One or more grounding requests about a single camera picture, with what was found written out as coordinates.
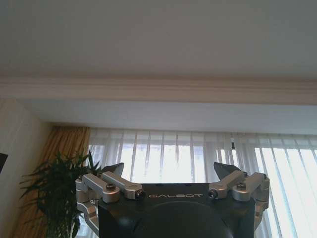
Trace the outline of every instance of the drape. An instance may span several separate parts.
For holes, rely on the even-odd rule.
[[[54,126],[43,148],[41,159],[38,164],[45,160],[53,160],[58,151],[60,151],[63,155],[68,156],[74,155],[77,151],[87,153],[89,138],[90,128],[88,127]],[[36,196],[37,194],[34,192],[28,194],[24,199],[25,203],[33,198],[36,198]],[[42,214],[37,210],[36,206],[30,206],[22,209],[13,237],[45,237],[46,224],[44,219],[40,219],[41,216]]]
[[[90,149],[102,166],[124,162],[140,183],[214,182],[214,162],[270,178],[269,208],[257,238],[317,237],[317,136],[92,129]],[[81,225],[78,238],[94,238]]]

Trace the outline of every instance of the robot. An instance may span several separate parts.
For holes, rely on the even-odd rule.
[[[269,178],[214,163],[213,183],[133,183],[123,164],[76,180],[77,209],[100,238],[253,238]]]

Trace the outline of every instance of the logo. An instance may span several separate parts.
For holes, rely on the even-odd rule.
[[[176,194],[176,195],[169,195],[169,194],[150,194],[149,198],[160,198],[160,197],[165,197],[165,198],[182,198],[182,197],[202,197],[202,194]]]

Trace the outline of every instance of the metal bracket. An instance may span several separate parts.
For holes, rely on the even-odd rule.
[[[228,191],[238,182],[244,180],[244,173],[242,171],[234,171],[224,177],[219,182],[209,184],[209,197],[214,199],[222,199],[227,197]]]
[[[225,164],[216,164],[222,170],[232,170]],[[263,211],[268,208],[269,199],[269,178],[265,174],[254,173],[247,176],[246,172],[237,170],[221,179],[219,182],[209,184],[209,196],[213,199],[226,198],[229,190],[232,190],[232,197],[236,201],[247,202],[251,197],[255,200],[254,230],[259,226]]]
[[[118,187],[109,187],[93,174],[81,176],[76,180],[77,209],[84,213],[87,225],[99,236],[99,224],[95,205],[91,200],[99,200],[102,197],[106,203],[117,202],[120,198]]]
[[[139,183],[130,182],[121,178],[112,172],[105,172],[102,174],[102,179],[106,182],[113,183],[120,188],[124,197],[133,200],[140,200],[145,197],[142,185]]]

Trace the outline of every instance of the gold curtain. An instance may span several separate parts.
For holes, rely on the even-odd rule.
[[[54,126],[43,148],[39,163],[45,160],[52,161],[58,151],[63,155],[73,156],[76,152],[88,152],[90,137],[90,128],[88,127],[70,127]],[[36,198],[36,193],[30,193],[24,199],[25,203]],[[46,224],[44,219],[37,219],[25,223],[29,220],[39,218],[42,214],[37,211],[36,206],[22,209],[19,219],[16,223],[14,238],[43,238],[45,237]]]

